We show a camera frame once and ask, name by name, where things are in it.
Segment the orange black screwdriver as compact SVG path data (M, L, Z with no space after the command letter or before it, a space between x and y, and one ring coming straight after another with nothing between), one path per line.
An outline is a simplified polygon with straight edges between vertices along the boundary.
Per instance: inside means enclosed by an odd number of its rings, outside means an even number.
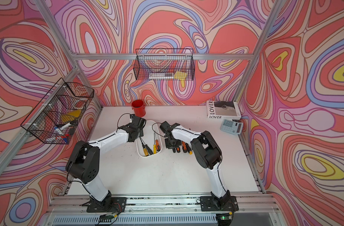
M159 145L159 140L157 139L157 134L156 134L156 147L157 147L157 152L160 152L161 148Z

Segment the orange screwdriver long shaft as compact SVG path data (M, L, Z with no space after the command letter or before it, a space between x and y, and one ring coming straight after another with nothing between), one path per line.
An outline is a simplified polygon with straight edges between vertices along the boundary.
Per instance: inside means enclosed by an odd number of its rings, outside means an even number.
M184 141L182 141L182 150L184 153L187 153L188 152L188 149L187 149L187 145Z

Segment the black yellow dotted screwdriver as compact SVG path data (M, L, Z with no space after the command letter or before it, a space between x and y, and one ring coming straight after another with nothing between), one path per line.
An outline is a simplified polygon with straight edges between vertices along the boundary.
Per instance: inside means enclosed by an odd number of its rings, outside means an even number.
M188 143L186 143L186 151L190 154L190 155L192 155L192 149L191 149L191 147L189 146L189 144Z

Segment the white plastic storage box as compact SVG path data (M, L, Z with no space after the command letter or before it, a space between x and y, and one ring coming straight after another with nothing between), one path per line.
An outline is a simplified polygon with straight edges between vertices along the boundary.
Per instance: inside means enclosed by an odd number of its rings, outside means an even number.
M153 120L147 120L146 122L146 126L144 127L144 136L142 137L143 141L152 149L153 151L153 139L154 139L154 135L153 132L157 134L157 139L159 140L159 145L160 145L160 152L157 152L156 154L160 154L162 152L162 137L158 134L160 132L159 128L158 128L158 123L156 123ZM152 154L150 156L145 156L144 151L143 151L143 147L141 144L140 139L138 138L135 141L136 144L136 148L137 148L137 154L139 155L139 157L141 158L149 158L152 157L156 154Z

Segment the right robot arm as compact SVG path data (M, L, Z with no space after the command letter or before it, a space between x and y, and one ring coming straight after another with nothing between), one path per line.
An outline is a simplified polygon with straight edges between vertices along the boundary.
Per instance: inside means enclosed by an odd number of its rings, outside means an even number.
M177 152L185 143L190 147L199 165L206 169L211 184L211 197L213 206L222 210L227 204L232 203L230 191L224 183L220 170L223 160L222 150L217 145L210 132L195 132L175 123L170 125L164 121L159 126L164 134L165 145L168 149Z

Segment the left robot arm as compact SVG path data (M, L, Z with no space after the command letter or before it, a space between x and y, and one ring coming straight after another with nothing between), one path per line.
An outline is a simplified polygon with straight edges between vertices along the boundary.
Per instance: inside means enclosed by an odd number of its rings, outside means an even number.
M111 134L75 144L65 169L90 195L87 212L123 212L121 207L116 206L111 192L99 176L100 157L103 153L140 138L145 124L146 119L130 114L129 123L118 126Z

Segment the small black precision screwdriver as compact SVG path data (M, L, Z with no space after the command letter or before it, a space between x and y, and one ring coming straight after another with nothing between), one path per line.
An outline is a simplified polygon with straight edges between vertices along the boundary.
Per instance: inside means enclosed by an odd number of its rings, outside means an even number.
M149 153L148 153L148 151L147 151L147 149L146 149L146 146L145 146L145 144L144 144L142 138L140 138L140 141L141 141L141 144L142 144L142 147L143 147L143 151L144 151L145 156L149 156Z

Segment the red metal cup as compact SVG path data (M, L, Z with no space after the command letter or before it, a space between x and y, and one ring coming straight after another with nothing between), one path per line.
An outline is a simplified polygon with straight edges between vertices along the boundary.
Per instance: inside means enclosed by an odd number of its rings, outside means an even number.
M132 110L134 111L134 114L137 117L141 117L142 118L143 116L145 116L145 114L146 114L146 110L145 110L146 106L145 106L143 100L140 100L140 99L135 100L135 101L132 102L131 106L132 106Z

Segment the white Lover book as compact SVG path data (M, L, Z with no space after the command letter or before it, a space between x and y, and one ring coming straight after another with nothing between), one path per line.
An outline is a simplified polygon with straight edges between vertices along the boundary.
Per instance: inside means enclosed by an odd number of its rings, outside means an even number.
M234 101L207 101L206 108L209 119L241 119L238 103Z

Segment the grey calculator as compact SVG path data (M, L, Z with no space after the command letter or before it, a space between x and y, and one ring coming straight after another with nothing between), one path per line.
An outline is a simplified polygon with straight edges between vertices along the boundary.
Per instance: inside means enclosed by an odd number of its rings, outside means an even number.
M232 135L240 135L243 129L243 122L240 120L227 120L224 119L220 130Z

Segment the yellow sponge in basket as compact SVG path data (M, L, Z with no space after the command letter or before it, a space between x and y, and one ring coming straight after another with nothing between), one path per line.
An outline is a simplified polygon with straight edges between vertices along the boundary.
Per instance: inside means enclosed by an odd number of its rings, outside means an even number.
M173 75L173 78L176 79L176 80L186 80L188 76L188 73L186 72L181 72L181 71L176 71L175 74Z

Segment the markers in left basket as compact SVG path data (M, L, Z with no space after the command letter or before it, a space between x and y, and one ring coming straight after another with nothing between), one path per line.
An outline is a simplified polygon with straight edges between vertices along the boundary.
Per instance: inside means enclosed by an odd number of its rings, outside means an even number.
M69 144L69 140L75 133L77 121L73 120L66 124L59 124L54 127L54 131L48 135L46 143L50 144Z

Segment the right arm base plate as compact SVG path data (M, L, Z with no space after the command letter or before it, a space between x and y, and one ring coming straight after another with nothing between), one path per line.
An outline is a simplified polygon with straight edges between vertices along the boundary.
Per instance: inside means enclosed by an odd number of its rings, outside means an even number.
M201 206L201 211L231 211L239 210L238 202L235 196L225 196L216 198L212 196L201 196L196 201Z

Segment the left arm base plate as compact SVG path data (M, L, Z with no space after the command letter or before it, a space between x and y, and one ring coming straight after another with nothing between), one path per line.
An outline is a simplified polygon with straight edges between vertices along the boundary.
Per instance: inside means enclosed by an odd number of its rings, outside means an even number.
M126 197L106 197L101 202L90 198L90 201L85 205L88 213L122 213L125 211L126 201Z

